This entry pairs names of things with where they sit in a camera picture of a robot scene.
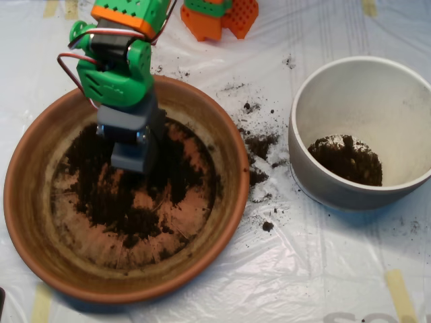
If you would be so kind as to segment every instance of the yellow tape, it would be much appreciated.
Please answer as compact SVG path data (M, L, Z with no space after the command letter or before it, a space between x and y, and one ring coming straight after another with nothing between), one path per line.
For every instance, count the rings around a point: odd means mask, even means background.
M47 285L40 283L36 286L32 323L48 323L49 308L51 307L52 292Z
M364 15L368 17L376 17L377 16L377 7L375 0L362 0L362 10L364 11Z
M410 301L401 271L399 269L388 271L385 278L391 292L393 305L397 310L399 323L418 323L418 318Z
M46 1L45 10L43 11L43 18L54 17L58 6L59 6L59 0Z
M67 20L78 19L78 0L66 0L66 16Z

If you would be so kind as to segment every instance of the orange 3d printed part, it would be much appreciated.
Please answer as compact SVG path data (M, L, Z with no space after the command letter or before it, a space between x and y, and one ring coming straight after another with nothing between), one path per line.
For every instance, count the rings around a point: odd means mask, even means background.
M259 15L256 0L185 0L181 19L200 42L220 40L222 28L244 39Z

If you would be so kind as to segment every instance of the pot rim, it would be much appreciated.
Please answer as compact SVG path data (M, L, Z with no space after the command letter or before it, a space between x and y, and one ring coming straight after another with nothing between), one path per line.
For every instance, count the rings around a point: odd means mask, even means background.
M248 159L247 153L240 136L238 129L233 123L232 119L228 116L226 111L213 99L211 99L207 94L203 93L196 87L193 87L184 82L178 81L164 76L155 75L156 83L165 83L168 85L174 85L183 88L186 92L193 92L195 95L200 96L208 106L212 107L216 113L220 115L224 123L228 127L228 132L232 138L240 158L240 165L243 165L248 169ZM72 90L65 94L54 103L52 103L45 111L43 111L36 120L30 125L28 130L24 133L18 146L16 147L9 167L6 173L5 186L4 186L4 198L3 206L5 213L5 220L7 230L17 250L18 254L21 256L22 260L27 264L27 266L45 283L51 287L59 290L60 292L67 294L69 296L75 297L77 299L82 299L84 301L90 301L95 303L105 303L105 304L122 304L131 303L135 301L143 301L151 299L154 297L159 297L163 294L169 293L178 289L180 286L189 282L191 279L195 278L199 273L201 273L205 268L207 268L223 251L226 247L238 224L240 223L242 214L248 198L248 185L249 185L249 174L248 172L239 172L239 190L237 204L231 215L230 221L227 223L226 228L222 232L220 238L215 242L215 244L209 249L209 251L199 259L195 264L193 264L186 271L181 273L179 276L166 281L158 286L151 287L149 289L144 289L142 291L132 291L130 293L98 293L94 291L86 291L85 289L74 286L67 281L64 281L53 274L47 272L42 265L36 259L36 255L29 253L25 248L25 243L15 226L15 217L13 216L12 208L12 195L11 186L13 184L13 179L15 178L15 173L17 172L16 164L19 158L22 158L24 143L33 135L33 132L39 127L39 124L44 120L49 114L51 114L56 109L60 108L64 101L69 100L73 96L80 96L81 92L78 89Z
M416 186L425 180L427 180L429 177L431 177L431 168L420 177L416 178L415 180L411 180L409 182L398 184L398 185L392 185L392 186L369 186L364 184L358 184L355 182L351 182L349 180L346 180L342 178L341 176L338 176L331 172L330 170L327 170L325 167L323 167L307 150L304 143L302 142L302 139L299 135L298 131L298 125L296 124L296 110L298 107L299 99L302 95L302 92L304 91L305 87L320 73L323 71L326 71L336 65L341 65L344 63L350 63L350 62L359 62L359 61L366 61L366 62L373 62L373 63L380 63L385 64L388 66L391 66L395 69L401 70L406 72L407 74L410 74L414 79L422 83L422 85L431 92L431 85L418 73L410 69L409 67L406 67L400 63L397 63L395 61L391 61L389 59L384 59L380 57L372 57L372 56L355 56L355 57L347 57L344 59L339 59L336 61L333 61L331 63L328 63L326 65L323 65L319 69L317 69L313 74L311 74L306 81L301 85L300 89L296 92L294 101L292 103L292 111L291 111L291 121L293 126L293 132L295 135L295 138L297 142L299 143L299 146L301 147L302 152L307 156L307 158L316 166L320 171L324 172L326 175L331 177L332 179L338 181L342 186L353 188L353 189L359 189L359 190L365 190L368 192L391 192L391 191L398 191L398 190L405 190L406 188L410 188L412 186Z

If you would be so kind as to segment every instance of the table surface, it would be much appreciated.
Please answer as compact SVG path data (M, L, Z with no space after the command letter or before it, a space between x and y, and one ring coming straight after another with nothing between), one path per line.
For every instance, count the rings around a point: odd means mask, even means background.
M74 88L56 62L76 19L91 22L94 1L0 1L0 175L32 121ZM325 63L374 55L431 81L431 1L260 0L243 41L229 31L198 43L180 20L179 1L157 46L152 71L210 95L238 127L275 133L256 166L256 185L226 249L171 295L128 306L95 306L47 289L18 256L0 217L4 322L398 322L385 273L400 269L419 322L431 322L431 182L369 214L311 201L292 177L287 123L300 84ZM71 68L76 62L68 62ZM259 104L247 114L244 104ZM274 224L271 232L262 223Z

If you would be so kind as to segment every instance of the gray robot part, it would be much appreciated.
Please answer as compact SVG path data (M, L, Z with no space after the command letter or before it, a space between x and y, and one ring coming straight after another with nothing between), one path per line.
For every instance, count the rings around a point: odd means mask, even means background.
M115 142L111 165L148 174L157 160L166 120L154 88L127 112L102 105L97 119L98 135Z

